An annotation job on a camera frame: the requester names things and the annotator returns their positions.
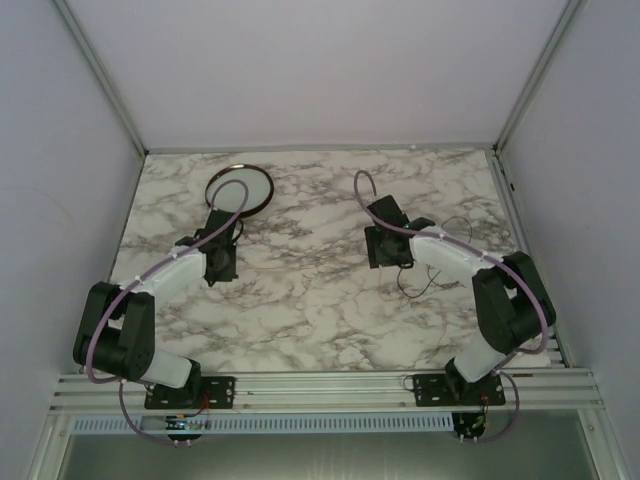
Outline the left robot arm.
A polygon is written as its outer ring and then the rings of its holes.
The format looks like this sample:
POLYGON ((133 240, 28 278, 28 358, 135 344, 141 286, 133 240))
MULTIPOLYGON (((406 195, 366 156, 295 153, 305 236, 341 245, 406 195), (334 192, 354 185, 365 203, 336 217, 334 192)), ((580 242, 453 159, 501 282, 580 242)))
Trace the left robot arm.
POLYGON ((212 287, 235 280, 237 241, 243 230, 237 214, 213 210, 203 228, 178 240, 145 273, 119 284, 92 286, 73 346, 74 361, 95 383, 100 381, 95 374, 99 370, 115 380, 163 387, 195 400, 200 367, 156 346, 156 316, 195 282, 212 287))

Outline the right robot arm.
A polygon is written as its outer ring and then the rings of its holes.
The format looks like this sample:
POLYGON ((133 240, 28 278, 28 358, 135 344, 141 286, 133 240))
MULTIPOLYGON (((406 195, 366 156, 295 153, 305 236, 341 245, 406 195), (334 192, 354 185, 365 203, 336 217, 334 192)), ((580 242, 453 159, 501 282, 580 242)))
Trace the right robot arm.
POLYGON ((516 251, 500 256, 463 242, 426 218, 411 222, 387 195, 365 207, 374 224, 364 229, 372 269, 424 264, 473 294, 479 333, 445 366, 445 388, 459 404, 476 403, 493 372, 538 337, 546 348, 556 312, 533 260, 516 251))

